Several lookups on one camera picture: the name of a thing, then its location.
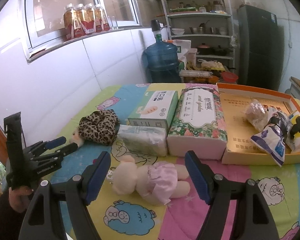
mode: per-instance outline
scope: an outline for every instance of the open box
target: open box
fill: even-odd
[[[257,99],[264,107],[278,107],[289,115],[295,110],[300,112],[299,102],[290,95],[268,89],[223,83],[217,83],[217,87],[228,136],[222,163],[275,165],[270,154],[262,152],[250,141],[250,137],[258,132],[246,120],[243,110],[253,99]],[[286,147],[284,164],[300,163],[300,153],[290,152]]]

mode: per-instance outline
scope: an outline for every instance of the hand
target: hand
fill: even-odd
[[[14,190],[9,188],[8,202],[11,208],[18,213],[24,212],[30,204],[28,196],[31,195],[32,192],[33,190],[27,186],[21,186]]]

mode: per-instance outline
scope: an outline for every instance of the crumpled plastic wrapper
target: crumpled plastic wrapper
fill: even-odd
[[[268,123],[267,110],[256,99],[254,99],[244,110],[247,120],[251,123],[258,132],[261,132]]]
[[[134,153],[167,156],[167,132],[164,128],[120,125],[117,133]]]
[[[286,143],[292,154],[300,153],[300,113],[294,111],[288,118],[291,121],[291,128]]]
[[[268,108],[268,122],[262,132],[252,135],[251,141],[262,151],[269,153],[281,167],[285,161],[286,140],[290,120],[276,108]]]

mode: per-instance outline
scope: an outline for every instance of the stuffed animal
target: stuffed animal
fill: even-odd
[[[189,194],[190,184],[184,180],[189,173],[184,165],[157,162],[137,167],[130,155],[121,157],[120,164],[112,173],[112,189],[118,195],[131,194],[136,190],[152,205],[166,205],[171,198]]]
[[[72,133],[72,137],[70,139],[70,143],[75,142],[77,144],[77,147],[81,147],[84,143],[84,139],[79,135],[79,130],[76,128],[74,132]]]

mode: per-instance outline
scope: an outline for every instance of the blue cartoon sheep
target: blue cartoon sheep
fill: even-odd
[[[115,201],[103,218],[104,223],[112,230],[126,235],[143,236],[154,227],[153,218],[157,217],[153,210],[122,200]]]

